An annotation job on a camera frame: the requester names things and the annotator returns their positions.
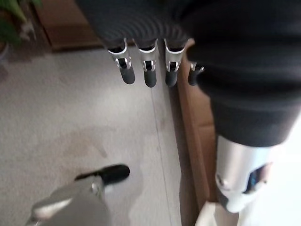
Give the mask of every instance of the floor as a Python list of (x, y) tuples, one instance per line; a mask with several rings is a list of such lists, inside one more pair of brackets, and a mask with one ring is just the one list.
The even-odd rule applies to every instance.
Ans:
[(0, 225), (23, 225), (31, 206), (80, 173), (131, 169), (106, 200), (116, 226), (192, 226), (194, 187), (176, 88), (125, 84), (103, 49), (11, 52), (0, 66)]

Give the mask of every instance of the prosthetic hand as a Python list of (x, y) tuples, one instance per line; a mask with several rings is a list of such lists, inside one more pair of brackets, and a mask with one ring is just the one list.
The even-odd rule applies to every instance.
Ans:
[(34, 204), (26, 226), (111, 226), (103, 197), (104, 186), (124, 180), (125, 165), (115, 165), (79, 175), (75, 181)]
[[(134, 39), (139, 48), (149, 87), (156, 84), (157, 39), (165, 39), (169, 87), (176, 84), (187, 39), (194, 39), (187, 50), (189, 83), (198, 84), (211, 99), (219, 199), (228, 211), (242, 210), (267, 182), (270, 154), (285, 141), (300, 112), (300, 1), (76, 2), (127, 84), (135, 81), (127, 39)], [(100, 178), (83, 182), (86, 197), (98, 196), (91, 192), (95, 180), (101, 187)], [(101, 202), (95, 208), (105, 211)]]

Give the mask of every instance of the houseplant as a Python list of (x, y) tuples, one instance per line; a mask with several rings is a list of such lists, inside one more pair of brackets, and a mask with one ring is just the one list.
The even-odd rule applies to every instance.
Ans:
[[(20, 2), (24, 0), (0, 0), (0, 59), (7, 52), (9, 44), (21, 42), (18, 27), (12, 22), (16, 18), (20, 24), (27, 24), (29, 21), (20, 8)], [(41, 0), (28, 0), (33, 4), (41, 4)]]

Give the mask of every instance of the prosthetic arm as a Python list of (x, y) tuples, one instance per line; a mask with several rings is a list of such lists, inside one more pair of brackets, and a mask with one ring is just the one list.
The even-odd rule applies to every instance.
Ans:
[(135, 81), (127, 40), (156, 84), (156, 41), (166, 45), (166, 84), (188, 38), (189, 84), (210, 97), (221, 204), (239, 212), (267, 183), (271, 153), (301, 106), (301, 3), (296, 0), (76, 0), (127, 84)]

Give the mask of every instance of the black sleeve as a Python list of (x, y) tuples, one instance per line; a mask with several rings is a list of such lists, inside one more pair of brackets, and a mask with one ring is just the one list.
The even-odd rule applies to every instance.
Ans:
[(178, 16), (195, 39), (216, 132), (248, 146), (282, 143), (301, 106), (301, 1), (199, 1)]

